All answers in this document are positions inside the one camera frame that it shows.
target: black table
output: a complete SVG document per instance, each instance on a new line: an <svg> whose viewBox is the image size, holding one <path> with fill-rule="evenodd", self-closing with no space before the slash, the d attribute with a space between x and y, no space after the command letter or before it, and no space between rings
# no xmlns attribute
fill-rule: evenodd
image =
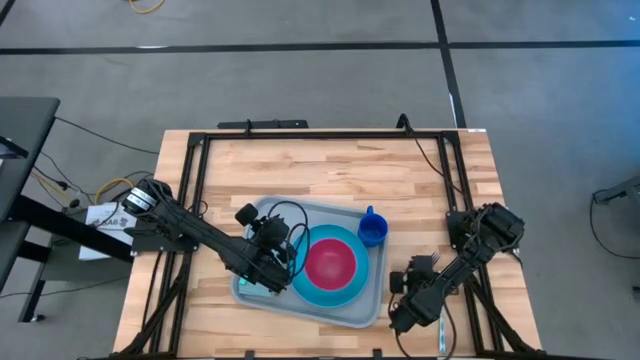
<svg viewBox="0 0 640 360"><path fill-rule="evenodd" d="M63 276L58 276L61 273L57 270L61 268L61 259L66 263L73 263L75 260L76 268L67 273L78 272L78 266L81 269L104 267L105 262L101 261L94 264L78 262L79 245L107 254L127 266L133 262L129 245L82 223L84 214L76 214L74 219L21 194L53 126L59 105L60 100L55 98L0 97L0 135L29 152L25 159L4 160L0 166L0 291L17 257L41 263L20 314L19 321L22 322L34 318L34 309L45 285L42 277L47 273L46 264L50 265L50 278L57 280L66 280ZM26 241L25 237L32 225L73 242L60 246L59 251L52 251L51 247Z"/></svg>

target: yellow cable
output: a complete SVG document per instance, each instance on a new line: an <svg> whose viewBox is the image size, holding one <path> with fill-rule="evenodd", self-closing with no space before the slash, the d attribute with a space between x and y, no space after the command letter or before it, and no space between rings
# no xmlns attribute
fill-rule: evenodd
<svg viewBox="0 0 640 360"><path fill-rule="evenodd" d="M160 6L162 6L162 4L164 4L164 0L160 0L159 3L155 4L153 7L149 8L149 9L140 10L135 5L133 5L133 0L129 0L129 5L131 5L131 8L133 9L133 11L135 11L138 14L142 14L142 15L151 14L152 12L158 10L158 8Z"/></svg>
<svg viewBox="0 0 640 360"><path fill-rule="evenodd" d="M100 188L100 190L98 190L98 191L96 192L96 197L95 197L95 199L94 199L94 202L96 203L96 205L98 205L98 200L100 200L100 195L101 195L104 191L109 190L109 189L107 189L107 187L108 187L109 185L111 185L111 184L118 184L118 183L121 183L121 182L127 183L127 185L129 185L129 186L133 189L133 183L132 183L129 179L125 179L125 178L117 178L117 179L110 180L110 181L109 181L109 182L107 182L106 184L102 185L102 187Z"/></svg>
<svg viewBox="0 0 640 360"><path fill-rule="evenodd" d="M60 196L62 196L63 198L67 199L67 201L71 201L71 199L69 198L69 196L67 194L62 192L62 190L58 189L56 186L52 185L49 181L47 181L47 179L43 178L42 176L40 176L40 175L38 175L38 174L36 174L34 172L31 173L31 176L33 176L38 181L43 183L43 185L47 185L51 190L57 192Z"/></svg>

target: black floor stripe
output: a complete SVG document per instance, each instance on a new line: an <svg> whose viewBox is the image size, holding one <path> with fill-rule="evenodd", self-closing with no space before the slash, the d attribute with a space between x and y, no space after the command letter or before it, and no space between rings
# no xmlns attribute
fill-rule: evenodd
<svg viewBox="0 0 640 360"><path fill-rule="evenodd" d="M331 50L421 50L437 49L435 42L337 42L246 45L190 45L140 47L76 47L76 48L10 48L0 49L0 55L83 55L83 54L175 54L269 51L331 51Z"/></svg>
<svg viewBox="0 0 640 360"><path fill-rule="evenodd" d="M449 51L449 47L447 46L447 32L444 27L444 18L442 17L440 1L431 0L431 9L433 11L433 19L435 21L436 31L438 33L438 42L441 45L440 55L442 56L442 63L444 65L444 75L447 80L447 88L449 89L449 95L451 96L451 102L453 104L453 116L455 119L455 125L459 128L466 128L467 120L465 119L464 111L462 110L462 99L460 98L460 90L458 89L456 72L453 68L451 51Z"/></svg>
<svg viewBox="0 0 640 360"><path fill-rule="evenodd" d="M6 19L7 15L9 15L9 11L11 10L11 7L15 2L16 0L7 0L7 2L4 4L4 7L2 7L2 11L0 11L0 26L2 26L4 19Z"/></svg>
<svg viewBox="0 0 640 360"><path fill-rule="evenodd" d="M451 42L450 49L585 49L640 47L640 40Z"/></svg>

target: blue mug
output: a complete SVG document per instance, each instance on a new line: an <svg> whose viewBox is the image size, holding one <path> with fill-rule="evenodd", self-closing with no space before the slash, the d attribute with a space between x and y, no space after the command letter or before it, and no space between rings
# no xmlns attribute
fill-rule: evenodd
<svg viewBox="0 0 640 360"><path fill-rule="evenodd" d="M387 237L388 232L387 221L373 212L373 206L367 207L367 214L360 219L358 226L358 237L362 243L367 247L378 246Z"/></svg>

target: white paper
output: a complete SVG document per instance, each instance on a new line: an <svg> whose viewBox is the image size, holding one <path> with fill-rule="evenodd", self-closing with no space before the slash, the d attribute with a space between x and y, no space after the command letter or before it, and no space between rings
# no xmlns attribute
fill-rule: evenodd
<svg viewBox="0 0 640 360"><path fill-rule="evenodd" d="M113 213L115 207L116 203L89 206L85 224L93 224L94 226L100 224ZM116 213L106 223L101 225L98 230L127 245L131 245L133 238L127 235L124 229L134 226L136 226L136 218L127 214L122 206L118 206ZM84 246L80 247L80 255L78 256L80 260L106 259L108 257L109 256L101 252Z"/></svg>

